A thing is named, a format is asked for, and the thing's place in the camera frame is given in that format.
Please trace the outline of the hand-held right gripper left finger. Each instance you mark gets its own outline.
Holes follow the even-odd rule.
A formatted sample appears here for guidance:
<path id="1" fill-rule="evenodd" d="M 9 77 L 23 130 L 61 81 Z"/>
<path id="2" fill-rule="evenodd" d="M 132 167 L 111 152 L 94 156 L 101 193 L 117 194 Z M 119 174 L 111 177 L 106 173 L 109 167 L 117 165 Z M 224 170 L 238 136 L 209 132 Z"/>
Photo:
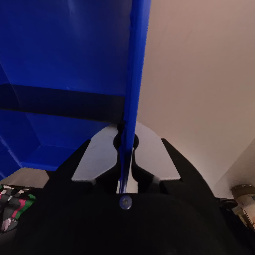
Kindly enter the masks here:
<path id="1" fill-rule="evenodd" d="M 111 124 L 90 140 L 73 176 L 72 181 L 92 184 L 105 193 L 116 193 L 121 177 L 122 126 Z"/>

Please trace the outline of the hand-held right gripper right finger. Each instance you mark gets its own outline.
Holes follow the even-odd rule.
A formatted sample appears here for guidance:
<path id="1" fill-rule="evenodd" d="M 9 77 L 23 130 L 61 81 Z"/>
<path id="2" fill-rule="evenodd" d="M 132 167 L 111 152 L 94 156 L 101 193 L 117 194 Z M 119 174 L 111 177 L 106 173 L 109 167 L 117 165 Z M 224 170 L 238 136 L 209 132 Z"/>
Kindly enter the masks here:
<path id="1" fill-rule="evenodd" d="M 162 139 L 139 122 L 135 127 L 130 170 L 137 186 L 131 188 L 133 193 L 146 193 L 163 181 L 181 179 Z"/>

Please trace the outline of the blue storage bin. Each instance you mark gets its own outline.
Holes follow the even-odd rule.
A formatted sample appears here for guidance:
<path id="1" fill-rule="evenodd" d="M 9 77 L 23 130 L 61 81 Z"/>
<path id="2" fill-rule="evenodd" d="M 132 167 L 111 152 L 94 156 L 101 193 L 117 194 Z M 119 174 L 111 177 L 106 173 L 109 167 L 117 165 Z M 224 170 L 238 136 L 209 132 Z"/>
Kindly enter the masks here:
<path id="1" fill-rule="evenodd" d="M 121 126 L 126 191 L 151 1 L 1 1 L 1 177 Z"/>

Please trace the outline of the person's printed black shirt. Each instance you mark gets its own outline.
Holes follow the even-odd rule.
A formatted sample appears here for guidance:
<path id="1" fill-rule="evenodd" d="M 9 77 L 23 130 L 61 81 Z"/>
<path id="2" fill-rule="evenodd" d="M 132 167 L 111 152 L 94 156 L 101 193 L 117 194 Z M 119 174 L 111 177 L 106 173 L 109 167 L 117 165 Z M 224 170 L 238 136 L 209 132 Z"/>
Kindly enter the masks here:
<path id="1" fill-rule="evenodd" d="M 17 228 L 21 215 L 36 201 L 35 188 L 0 184 L 0 234 Z"/>

